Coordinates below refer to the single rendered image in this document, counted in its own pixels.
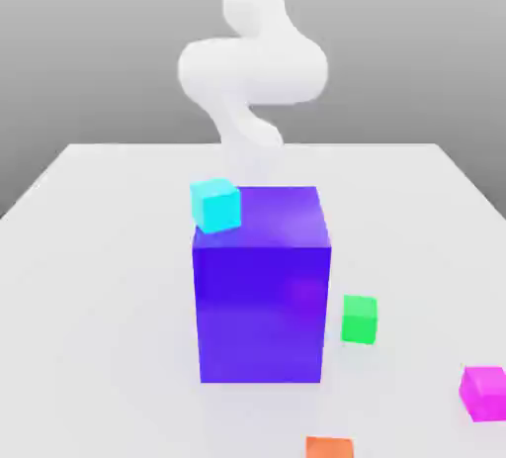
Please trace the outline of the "small cyan cube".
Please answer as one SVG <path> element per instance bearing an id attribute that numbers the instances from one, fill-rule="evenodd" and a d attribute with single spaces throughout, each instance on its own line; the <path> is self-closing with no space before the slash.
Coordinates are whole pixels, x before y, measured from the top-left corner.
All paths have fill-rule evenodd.
<path id="1" fill-rule="evenodd" d="M 241 226 L 241 194 L 229 180 L 213 178 L 190 185 L 192 216 L 203 233 Z"/>

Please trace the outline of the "small green cube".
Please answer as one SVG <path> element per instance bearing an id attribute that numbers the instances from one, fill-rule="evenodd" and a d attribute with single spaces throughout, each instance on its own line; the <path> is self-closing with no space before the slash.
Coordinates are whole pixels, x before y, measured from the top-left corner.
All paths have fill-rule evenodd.
<path id="1" fill-rule="evenodd" d="M 378 302 L 376 298 L 359 295 L 345 295 L 341 339 L 372 345 L 378 330 Z"/>

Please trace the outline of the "small orange cube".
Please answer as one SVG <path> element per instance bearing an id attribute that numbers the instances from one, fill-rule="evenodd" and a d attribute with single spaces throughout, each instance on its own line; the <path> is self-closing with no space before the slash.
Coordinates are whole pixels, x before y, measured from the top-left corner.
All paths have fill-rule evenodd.
<path id="1" fill-rule="evenodd" d="M 353 442 L 348 438 L 308 436 L 305 458 L 354 458 Z"/>

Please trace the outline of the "small magenta cube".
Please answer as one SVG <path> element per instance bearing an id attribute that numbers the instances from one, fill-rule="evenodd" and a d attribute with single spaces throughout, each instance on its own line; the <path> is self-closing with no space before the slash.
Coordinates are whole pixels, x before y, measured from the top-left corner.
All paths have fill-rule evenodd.
<path id="1" fill-rule="evenodd" d="M 474 422 L 506 421 L 506 372 L 500 366 L 465 366 L 459 394 Z"/>

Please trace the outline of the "large purple box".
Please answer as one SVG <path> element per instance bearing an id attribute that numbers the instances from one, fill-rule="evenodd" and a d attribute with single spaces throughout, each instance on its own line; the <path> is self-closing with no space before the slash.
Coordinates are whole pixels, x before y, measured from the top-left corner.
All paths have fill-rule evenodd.
<path id="1" fill-rule="evenodd" d="M 244 187 L 242 225 L 195 231 L 204 383 L 321 379 L 331 242 L 313 186 Z"/>

